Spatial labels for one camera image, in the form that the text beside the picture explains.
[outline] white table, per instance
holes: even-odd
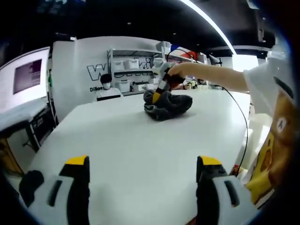
[[[51,133],[31,169],[59,174],[70,157],[90,157],[91,225],[184,225],[197,214],[197,156],[216,157],[229,172],[245,121],[222,90],[178,90],[193,97],[181,117],[153,121],[143,95],[76,107]],[[250,97],[233,96],[246,118]]]

